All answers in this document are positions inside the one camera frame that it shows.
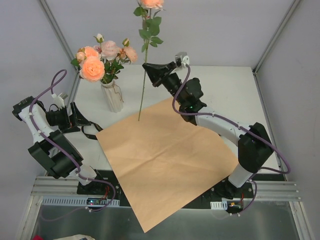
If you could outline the pink artificial flower bunch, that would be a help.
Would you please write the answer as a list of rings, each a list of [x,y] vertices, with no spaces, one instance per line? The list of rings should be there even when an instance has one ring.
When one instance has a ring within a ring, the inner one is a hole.
[[[144,53],[143,62],[147,63],[149,47],[157,48],[164,41],[158,37],[162,18],[158,14],[164,10],[164,0],[137,0],[138,7],[133,14],[141,17],[142,27],[138,30],[143,40],[141,52]]]

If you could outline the green and orange wrapping paper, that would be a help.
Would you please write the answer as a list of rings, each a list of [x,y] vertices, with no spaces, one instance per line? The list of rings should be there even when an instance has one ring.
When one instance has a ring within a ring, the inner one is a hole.
[[[238,158],[215,132],[185,122],[168,98],[97,140],[144,232],[230,175]]]

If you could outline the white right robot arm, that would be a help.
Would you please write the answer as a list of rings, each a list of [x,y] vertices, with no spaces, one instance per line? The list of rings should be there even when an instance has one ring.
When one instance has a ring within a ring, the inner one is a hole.
[[[242,126],[215,113],[201,101],[204,93],[200,80],[196,77],[181,80],[175,72],[181,68],[189,69],[190,66],[186,63],[143,63],[142,67],[154,87],[163,85],[173,96],[172,102],[179,104],[179,108],[174,111],[186,122],[212,130],[237,147],[237,166],[228,177],[214,186],[214,191],[226,199],[233,199],[241,194],[243,185],[274,152],[266,128],[259,122]]]

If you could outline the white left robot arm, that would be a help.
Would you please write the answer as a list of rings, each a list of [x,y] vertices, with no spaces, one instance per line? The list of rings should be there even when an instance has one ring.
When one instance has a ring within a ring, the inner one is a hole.
[[[75,102],[70,103],[71,115],[68,115],[66,106],[55,106],[57,110],[47,111],[44,104],[33,96],[13,106],[12,114],[27,124],[33,137],[28,152],[55,179],[72,177],[94,194],[102,194],[106,188],[102,176],[82,163],[83,157],[65,137],[67,133],[91,126],[92,122],[81,114]]]

